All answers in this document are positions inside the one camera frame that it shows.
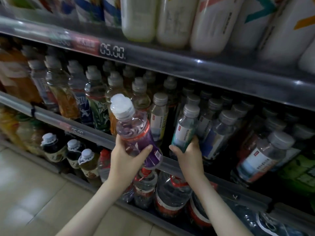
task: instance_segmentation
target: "store shelf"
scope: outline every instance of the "store shelf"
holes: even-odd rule
[[[106,27],[92,29],[72,23],[69,28],[66,21],[57,27],[16,20],[4,8],[0,8],[0,15],[0,32],[4,34],[315,111],[315,78],[294,66],[272,66],[229,51],[211,58],[155,43],[130,42],[117,29]]]
[[[36,164],[38,164],[44,168],[46,168],[47,170],[49,170],[53,173],[59,174],[61,171],[61,169],[59,167],[57,167],[56,165],[46,161],[43,158],[40,158],[38,156],[34,156],[33,154],[31,154],[29,152],[23,151],[20,148],[18,148],[17,146],[15,146],[14,144],[9,143],[6,140],[0,140],[0,145],[10,148],[12,151],[25,156],[27,159],[31,160],[32,162],[34,162],[34,163],[36,163]]]

